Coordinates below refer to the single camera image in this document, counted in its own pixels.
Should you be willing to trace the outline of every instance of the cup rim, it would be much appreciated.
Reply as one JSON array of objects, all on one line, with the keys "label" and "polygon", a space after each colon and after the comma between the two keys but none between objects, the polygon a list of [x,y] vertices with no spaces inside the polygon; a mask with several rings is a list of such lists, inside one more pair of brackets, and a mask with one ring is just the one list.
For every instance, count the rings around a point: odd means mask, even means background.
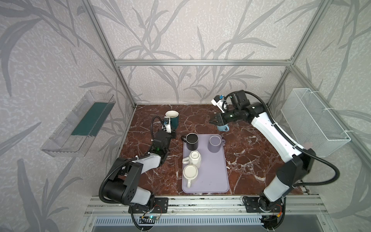
[{"label": "cup rim", "polygon": [[[187,139],[187,137],[188,137],[188,135],[190,135],[190,134],[195,134],[195,135],[197,136],[197,141],[196,141],[196,142],[194,142],[194,143],[190,143],[190,142],[188,142],[188,139]],[[195,143],[197,143],[197,142],[198,142],[198,135],[197,135],[196,133],[189,133],[188,135],[186,135],[186,137],[185,137],[185,139],[186,139],[187,143],[189,143],[189,144],[195,144]]]},{"label": "cup rim", "polygon": [[[212,144],[212,143],[211,143],[211,138],[212,138],[212,137],[217,137],[217,138],[219,139],[220,142],[219,142],[217,145]],[[209,139],[209,143],[210,143],[212,146],[219,146],[219,145],[221,144],[221,138],[220,138],[219,136],[217,136],[217,135],[213,135],[213,136],[210,137],[210,139]]]},{"label": "cup rim", "polygon": [[[193,166],[193,167],[196,169],[196,175],[195,175],[194,177],[192,177],[192,178],[189,178],[189,177],[185,176],[184,170],[185,170],[188,166]],[[183,176],[184,176],[187,180],[193,180],[193,179],[195,179],[195,178],[198,176],[198,168],[197,168],[195,165],[193,165],[193,164],[188,164],[187,166],[185,166],[185,168],[183,168]]]},{"label": "cup rim", "polygon": [[169,117],[169,118],[176,118],[179,116],[179,112],[178,111],[175,111],[175,110],[169,110],[165,113],[165,116]]}]

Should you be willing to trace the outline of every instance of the mounting plate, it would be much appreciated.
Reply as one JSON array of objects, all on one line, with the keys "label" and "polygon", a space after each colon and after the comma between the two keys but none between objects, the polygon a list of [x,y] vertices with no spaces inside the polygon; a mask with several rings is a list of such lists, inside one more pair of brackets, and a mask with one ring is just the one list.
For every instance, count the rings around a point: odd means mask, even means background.
[{"label": "mounting plate", "polygon": [[[258,203],[259,197],[247,197],[245,199],[246,199],[245,205],[246,213],[267,213],[260,209]],[[282,206],[283,205],[282,200],[280,199],[279,201],[277,201],[277,204]],[[269,213],[270,212],[279,213],[280,207],[278,205],[274,205],[269,211]]]},{"label": "mounting plate", "polygon": [[[167,213],[168,203],[169,203],[169,198],[167,197],[155,197],[154,205],[159,205],[162,209],[162,213]],[[141,205],[139,204],[133,205],[132,209],[133,209],[133,213],[143,214],[143,211],[141,210]],[[150,213],[161,213],[161,209],[158,206],[156,206],[153,208],[153,210]]]}]

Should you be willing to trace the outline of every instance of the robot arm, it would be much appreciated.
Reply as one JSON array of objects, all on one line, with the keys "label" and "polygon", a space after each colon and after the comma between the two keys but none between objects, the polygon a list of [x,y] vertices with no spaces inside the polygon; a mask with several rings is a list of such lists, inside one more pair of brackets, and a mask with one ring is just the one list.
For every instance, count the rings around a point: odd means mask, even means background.
[{"label": "robot arm", "polygon": [[[234,109],[229,111],[226,111],[225,108],[224,110],[221,109],[222,113],[215,114],[210,123],[222,126],[237,120],[248,121],[267,138],[285,162],[276,172],[276,176],[269,186],[260,193],[260,208],[263,211],[269,211],[282,196],[291,192],[295,182],[310,172],[314,160],[303,154],[304,148],[284,132],[276,122],[269,119],[269,112],[266,111],[266,107],[260,102],[250,104],[245,91],[236,91],[230,93],[227,97],[230,97]],[[219,99],[220,101],[215,104],[217,106],[225,101],[225,99]],[[305,151],[315,156],[313,150]]]},{"label": "robot arm", "polygon": [[108,172],[108,180],[102,183],[99,190],[99,198],[103,202],[138,204],[143,211],[154,207],[154,194],[138,187],[138,184],[142,173],[165,162],[170,153],[170,141],[176,138],[176,128],[171,128],[170,118],[165,117],[161,123],[162,129],[154,134],[153,143],[145,156],[129,160],[119,157],[115,160]]}]

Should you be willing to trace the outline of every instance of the mug handle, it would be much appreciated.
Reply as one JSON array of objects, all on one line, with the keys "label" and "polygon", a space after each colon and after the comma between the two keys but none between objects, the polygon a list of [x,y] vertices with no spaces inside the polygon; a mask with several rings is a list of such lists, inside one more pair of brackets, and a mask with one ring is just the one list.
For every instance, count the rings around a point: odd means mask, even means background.
[{"label": "mug handle", "polygon": [[189,163],[189,157],[186,157],[182,160],[182,163],[187,164]]}]

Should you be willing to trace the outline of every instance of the clear plastic basket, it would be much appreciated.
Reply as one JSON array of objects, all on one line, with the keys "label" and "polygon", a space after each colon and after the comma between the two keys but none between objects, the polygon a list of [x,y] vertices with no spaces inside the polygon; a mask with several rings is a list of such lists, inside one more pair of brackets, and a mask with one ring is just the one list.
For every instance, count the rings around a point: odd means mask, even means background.
[{"label": "clear plastic basket", "polygon": [[296,140],[326,157],[351,139],[309,88],[293,89],[281,109]]},{"label": "clear plastic basket", "polygon": [[[104,108],[96,119],[91,121],[92,128],[85,131],[87,135],[72,135],[75,128],[96,102],[105,102]],[[92,145],[97,131],[102,127],[108,114],[116,103],[113,94],[86,92],[85,96],[71,111],[67,118],[43,144],[41,150],[53,157],[84,157]]]}]

